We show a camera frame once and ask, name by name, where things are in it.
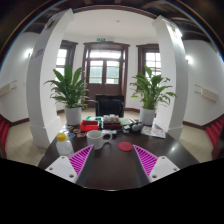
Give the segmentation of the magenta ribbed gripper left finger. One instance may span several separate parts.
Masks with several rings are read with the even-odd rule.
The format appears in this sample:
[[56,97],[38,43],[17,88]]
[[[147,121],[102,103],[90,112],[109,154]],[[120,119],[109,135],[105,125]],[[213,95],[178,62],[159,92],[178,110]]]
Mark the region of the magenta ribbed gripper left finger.
[[46,171],[67,181],[76,183],[81,177],[87,159],[93,152],[93,146],[89,145],[69,157],[60,156],[46,168]]

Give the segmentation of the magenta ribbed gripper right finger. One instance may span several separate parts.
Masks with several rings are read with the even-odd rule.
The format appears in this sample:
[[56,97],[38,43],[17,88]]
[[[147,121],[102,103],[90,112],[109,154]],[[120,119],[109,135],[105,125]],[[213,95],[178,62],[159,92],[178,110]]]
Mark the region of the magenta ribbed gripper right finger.
[[179,171],[179,168],[166,156],[157,157],[137,145],[134,145],[134,149],[150,183]]

